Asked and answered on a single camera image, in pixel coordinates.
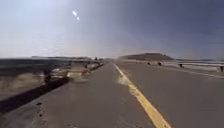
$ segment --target blue sky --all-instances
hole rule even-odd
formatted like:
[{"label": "blue sky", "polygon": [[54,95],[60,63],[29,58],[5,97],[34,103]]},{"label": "blue sky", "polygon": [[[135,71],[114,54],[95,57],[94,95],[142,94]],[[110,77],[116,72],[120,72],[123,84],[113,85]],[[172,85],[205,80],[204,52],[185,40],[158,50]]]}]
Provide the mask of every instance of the blue sky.
[{"label": "blue sky", "polygon": [[223,7],[222,0],[0,0],[0,57],[216,59],[224,57]]}]

